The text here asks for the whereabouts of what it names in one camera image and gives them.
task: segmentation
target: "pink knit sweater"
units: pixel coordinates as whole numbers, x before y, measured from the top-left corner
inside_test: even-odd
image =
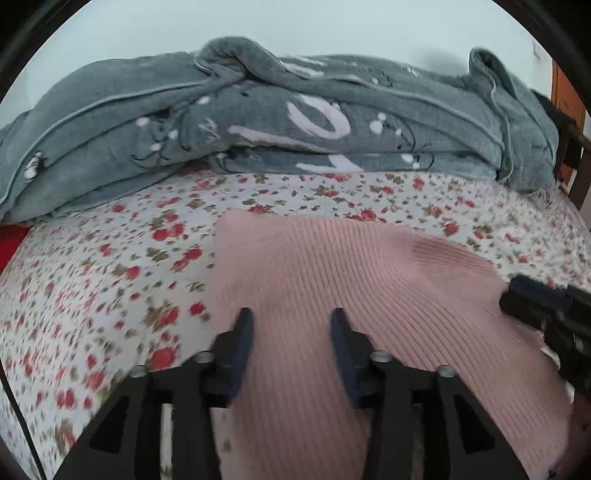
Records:
[[[406,365],[453,366],[530,478],[545,478],[566,447],[571,407],[532,333],[501,313],[504,287],[487,260],[403,226],[224,214],[212,323],[218,333],[240,307],[255,314],[229,415],[240,480],[361,478],[371,412],[355,411],[341,385],[329,338],[335,307]]]

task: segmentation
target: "screw head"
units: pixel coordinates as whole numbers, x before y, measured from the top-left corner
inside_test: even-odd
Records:
[[[203,352],[199,352],[197,355],[195,355],[193,357],[193,359],[198,364],[211,364],[211,363],[213,363],[213,360],[215,359],[215,356],[209,350],[204,350]]]
[[[392,354],[384,352],[383,350],[374,350],[371,352],[369,359],[377,364],[387,364],[392,361]]]
[[[131,367],[131,370],[129,370],[129,376],[131,378],[141,378],[141,377],[145,377],[148,374],[148,367],[146,367],[145,365],[136,365],[134,367]]]
[[[450,367],[449,365],[442,365],[437,369],[437,374],[443,378],[453,378],[455,377],[456,371]]]

